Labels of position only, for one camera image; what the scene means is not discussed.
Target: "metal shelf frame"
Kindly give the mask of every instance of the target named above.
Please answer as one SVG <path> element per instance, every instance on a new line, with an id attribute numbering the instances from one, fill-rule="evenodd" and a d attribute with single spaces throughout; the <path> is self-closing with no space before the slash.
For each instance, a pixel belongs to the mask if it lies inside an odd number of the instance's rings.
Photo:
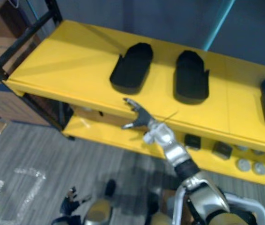
<path id="1" fill-rule="evenodd" d="M 53 20 L 57 27 L 62 21 L 62 15 L 59 10 L 56 0 L 45 0 L 48 7 L 48 11 L 39 18 L 33 25 L 31 25 L 1 56 L 0 56 L 0 82 L 9 88 L 4 81 L 9 77 L 9 74 L 3 69 L 3 66 L 11 59 L 11 57 L 31 38 L 33 35 L 40 30 L 44 24 L 50 19 Z M 40 115 L 44 120 L 51 124 L 58 131 L 62 131 L 70 118 L 72 117 L 73 111 L 69 104 L 58 101 L 59 111 L 58 119 L 54 119 L 49 113 L 47 113 L 42 107 L 35 102 L 29 94 L 18 96 L 26 105 Z"/>

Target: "cardboard box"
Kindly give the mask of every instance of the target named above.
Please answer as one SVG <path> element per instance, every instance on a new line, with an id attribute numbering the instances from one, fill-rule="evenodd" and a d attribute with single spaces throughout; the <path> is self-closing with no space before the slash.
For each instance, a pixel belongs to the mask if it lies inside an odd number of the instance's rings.
<path id="1" fill-rule="evenodd" d="M 0 118 L 5 120 L 49 126 L 49 123 L 0 83 Z"/>
<path id="2" fill-rule="evenodd" d="M 0 0 L 0 37 L 18 38 L 27 27 L 20 9 L 14 8 L 7 0 Z"/>
<path id="3" fill-rule="evenodd" d="M 16 41 L 16 38 L 0 37 L 0 56 Z M 4 70 L 11 74 L 23 60 L 36 48 L 39 40 L 32 37 L 25 43 L 18 52 L 11 57 L 11 59 L 4 65 Z"/>

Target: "floor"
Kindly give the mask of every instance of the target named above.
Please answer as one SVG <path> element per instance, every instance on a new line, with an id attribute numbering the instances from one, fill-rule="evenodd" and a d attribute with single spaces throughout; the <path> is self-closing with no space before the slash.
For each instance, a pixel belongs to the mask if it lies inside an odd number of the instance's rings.
<path id="1" fill-rule="evenodd" d="M 265 206 L 265 186 L 210 176 L 224 191 Z M 143 224 L 148 190 L 179 184 L 160 159 L 87 140 L 70 141 L 48 127 L 10 123 L 0 135 L 0 225 L 50 224 L 70 187 L 76 186 L 79 197 L 91 193 L 94 201 L 111 178 L 117 181 L 113 225 Z M 92 201 L 76 213 L 84 215 Z"/>

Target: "shelf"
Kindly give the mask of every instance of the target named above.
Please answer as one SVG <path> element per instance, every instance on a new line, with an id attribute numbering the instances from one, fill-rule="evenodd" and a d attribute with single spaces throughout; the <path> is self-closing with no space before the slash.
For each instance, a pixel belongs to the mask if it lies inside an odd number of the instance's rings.
<path id="1" fill-rule="evenodd" d="M 259 84 L 265 66 L 213 52 L 117 30 L 64 21 L 12 73 L 7 85 L 66 103 L 133 118 L 109 77 L 118 55 L 138 43 L 149 43 L 154 59 L 139 94 L 129 96 L 175 130 L 265 151 L 265 121 Z M 196 51 L 210 69 L 209 98 L 186 105 L 173 98 L 178 55 Z"/>
<path id="2" fill-rule="evenodd" d="M 163 151 L 159 146 L 156 144 L 148 145 L 143 142 L 144 131 L 122 130 L 120 127 L 111 124 L 96 122 L 74 115 L 63 133 L 132 150 L 137 153 L 164 158 Z M 184 134 L 176 132 L 176 137 L 178 140 L 183 140 Z M 215 141 L 207 138 L 202 138 L 201 141 L 201 150 L 189 150 L 192 158 L 201 169 L 265 185 L 265 175 L 256 175 L 252 170 L 241 172 L 236 167 L 236 162 L 239 158 L 249 159 L 251 165 L 253 162 L 262 162 L 265 165 L 265 154 L 258 156 L 251 150 L 242 152 L 234 148 L 231 158 L 223 160 L 211 151 Z"/>

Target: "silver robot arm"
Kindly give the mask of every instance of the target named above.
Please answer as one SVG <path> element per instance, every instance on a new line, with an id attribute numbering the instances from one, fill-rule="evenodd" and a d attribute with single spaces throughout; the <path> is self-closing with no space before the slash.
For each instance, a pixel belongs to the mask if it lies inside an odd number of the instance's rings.
<path id="1" fill-rule="evenodd" d="M 177 142 L 174 132 L 164 122 L 155 120 L 142 106 L 125 98 L 132 110 L 138 112 L 138 118 L 122 128 L 147 126 L 148 132 L 143 139 L 146 143 L 157 143 L 164 151 L 167 161 L 174 167 L 182 185 L 186 188 L 189 202 L 204 223 L 217 212 L 229 213 L 229 205 L 222 192 L 201 171 L 182 144 Z"/>

